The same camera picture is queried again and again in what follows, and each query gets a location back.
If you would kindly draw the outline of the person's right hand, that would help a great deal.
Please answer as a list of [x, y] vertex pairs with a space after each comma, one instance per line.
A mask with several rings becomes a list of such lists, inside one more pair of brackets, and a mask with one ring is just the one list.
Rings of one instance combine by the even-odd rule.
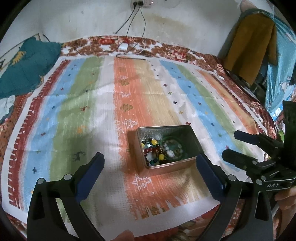
[[275, 195], [275, 201], [281, 210], [280, 233], [282, 233], [295, 215], [295, 186], [282, 190]]

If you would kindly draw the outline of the person's left hand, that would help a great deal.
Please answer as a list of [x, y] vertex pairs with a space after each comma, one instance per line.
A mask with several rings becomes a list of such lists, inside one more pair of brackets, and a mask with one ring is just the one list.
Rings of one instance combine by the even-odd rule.
[[125, 230], [111, 241], [134, 241], [134, 235], [131, 231]]

